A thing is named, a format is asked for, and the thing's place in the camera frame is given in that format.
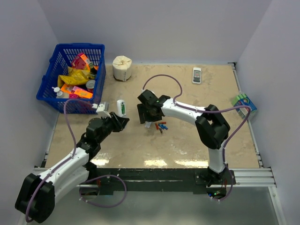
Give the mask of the white battery cover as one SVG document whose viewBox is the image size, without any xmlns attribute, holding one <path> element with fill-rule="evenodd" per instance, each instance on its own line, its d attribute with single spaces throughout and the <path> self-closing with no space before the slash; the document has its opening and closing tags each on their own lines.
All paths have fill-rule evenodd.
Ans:
<svg viewBox="0 0 300 225">
<path fill-rule="evenodd" d="M 151 125 L 152 125 L 152 122 L 146 122 L 146 123 L 145 123 L 145 127 L 146 127 L 146 128 L 150 128 Z"/>
</svg>

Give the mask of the long white remote control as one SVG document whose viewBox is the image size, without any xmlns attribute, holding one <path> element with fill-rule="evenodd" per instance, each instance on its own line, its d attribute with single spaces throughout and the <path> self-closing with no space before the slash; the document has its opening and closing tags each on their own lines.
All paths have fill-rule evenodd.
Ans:
<svg viewBox="0 0 300 225">
<path fill-rule="evenodd" d="M 125 117 L 126 116 L 126 104 L 125 104 L 125 101 L 123 99 L 119 99 L 119 100 L 117 100 L 116 104 L 117 104 L 118 115 L 120 117 Z"/>
</svg>

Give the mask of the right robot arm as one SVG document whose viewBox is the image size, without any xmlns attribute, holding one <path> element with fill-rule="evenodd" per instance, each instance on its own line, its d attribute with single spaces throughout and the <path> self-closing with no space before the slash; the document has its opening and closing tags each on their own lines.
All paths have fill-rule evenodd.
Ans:
<svg viewBox="0 0 300 225">
<path fill-rule="evenodd" d="M 220 184 L 225 179 L 225 154 L 223 147 L 228 138 L 230 126 L 214 105 L 198 107 L 144 90 L 138 97 L 137 105 L 140 123 L 157 122 L 163 117 L 172 117 L 196 126 L 202 143 L 209 150 L 209 179 Z"/>
</svg>

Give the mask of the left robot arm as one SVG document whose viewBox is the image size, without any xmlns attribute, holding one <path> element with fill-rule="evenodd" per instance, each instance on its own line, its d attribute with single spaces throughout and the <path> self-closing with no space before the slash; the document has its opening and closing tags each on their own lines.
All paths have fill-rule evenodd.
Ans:
<svg viewBox="0 0 300 225">
<path fill-rule="evenodd" d="M 101 142 L 110 133 L 123 131 L 129 121 L 114 112 L 104 118 L 91 119 L 86 132 L 66 157 L 38 175 L 26 176 L 15 202 L 15 208 L 25 215 L 25 221 L 44 222 L 55 204 L 72 188 L 83 182 L 94 183 L 97 172 L 92 169 L 94 165 L 90 160 L 100 151 Z"/>
</svg>

